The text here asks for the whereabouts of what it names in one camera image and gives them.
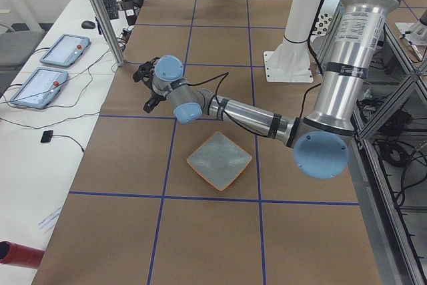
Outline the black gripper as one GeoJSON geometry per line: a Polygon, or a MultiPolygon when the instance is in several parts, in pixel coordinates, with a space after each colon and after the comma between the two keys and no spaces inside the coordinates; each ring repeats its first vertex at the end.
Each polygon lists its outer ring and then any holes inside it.
{"type": "Polygon", "coordinates": [[[144,64],[137,68],[137,71],[133,74],[134,82],[142,81],[143,84],[151,90],[151,97],[145,102],[143,110],[146,113],[151,113],[154,108],[161,102],[165,101],[166,98],[154,91],[152,88],[154,78],[154,67],[158,58],[153,58],[150,61],[146,61],[144,64]]]}

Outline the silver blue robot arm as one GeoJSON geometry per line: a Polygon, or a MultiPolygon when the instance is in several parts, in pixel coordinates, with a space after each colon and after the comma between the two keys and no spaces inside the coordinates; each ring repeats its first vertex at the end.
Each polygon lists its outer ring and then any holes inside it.
{"type": "Polygon", "coordinates": [[[354,133],[350,118],[386,16],[401,0],[341,0],[344,8],[330,60],[311,113],[293,119],[250,106],[190,84],[175,56],[157,57],[139,66],[133,80],[151,92],[144,110],[167,101],[178,122],[190,123],[203,114],[229,120],[242,129],[282,141],[306,175],[330,179],[343,172],[349,152],[346,139],[354,133]]]}

